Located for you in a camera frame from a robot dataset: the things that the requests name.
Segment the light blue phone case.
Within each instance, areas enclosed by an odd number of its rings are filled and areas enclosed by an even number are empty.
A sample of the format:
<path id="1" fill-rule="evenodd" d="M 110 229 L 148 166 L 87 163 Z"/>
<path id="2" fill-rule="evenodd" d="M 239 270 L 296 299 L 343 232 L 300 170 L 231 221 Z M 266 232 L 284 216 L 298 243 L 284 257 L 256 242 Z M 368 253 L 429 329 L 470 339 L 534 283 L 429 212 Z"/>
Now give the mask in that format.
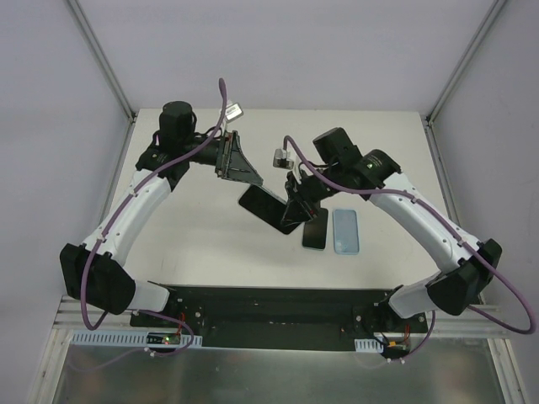
<path id="1" fill-rule="evenodd" d="M 357 255 L 360 235 L 354 210 L 337 209 L 333 212 L 334 251 L 339 255 Z"/>

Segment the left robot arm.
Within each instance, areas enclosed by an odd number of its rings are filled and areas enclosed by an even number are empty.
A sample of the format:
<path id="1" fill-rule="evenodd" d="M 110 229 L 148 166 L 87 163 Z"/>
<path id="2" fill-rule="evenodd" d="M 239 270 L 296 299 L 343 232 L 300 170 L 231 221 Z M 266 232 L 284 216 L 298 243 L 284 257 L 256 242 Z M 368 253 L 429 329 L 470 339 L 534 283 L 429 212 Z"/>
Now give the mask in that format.
<path id="1" fill-rule="evenodd" d="M 70 297 L 114 315 L 165 310 L 171 290 L 133 279 L 124 268 L 126 259 L 152 213 L 174 191 L 191 163 L 214 167 L 221 179 L 262 184 L 243 155 L 238 133 L 227 131 L 227 124 L 242 115 L 239 104 L 228 103 L 217 124 L 199 133 L 190 104 L 173 101 L 163 106 L 158 129 L 140 155 L 119 204 L 81 244 L 67 244 L 61 250 L 61 270 Z"/>

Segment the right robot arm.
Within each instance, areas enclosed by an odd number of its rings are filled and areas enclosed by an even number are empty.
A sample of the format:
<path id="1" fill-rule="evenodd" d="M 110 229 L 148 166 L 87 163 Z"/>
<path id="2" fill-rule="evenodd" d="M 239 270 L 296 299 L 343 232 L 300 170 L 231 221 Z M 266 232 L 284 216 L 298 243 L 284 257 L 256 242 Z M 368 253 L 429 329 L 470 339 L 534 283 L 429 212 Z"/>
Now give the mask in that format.
<path id="1" fill-rule="evenodd" d="M 302 154 L 291 158 L 287 148 L 293 144 L 286 137 L 273 161 L 275 167 L 288 172 L 283 225 L 315 218 L 319 203 L 338 192 L 358 194 L 390 215 L 439 269 L 426 279 L 395 288 L 376 309 L 376 316 L 408 319 L 431 310 L 459 316 L 490 283 L 502 247 L 494 239 L 481 241 L 448 220 L 384 151 L 363 154 L 346 131 L 336 127 L 313 141 L 324 162 L 322 168 L 316 168 Z"/>

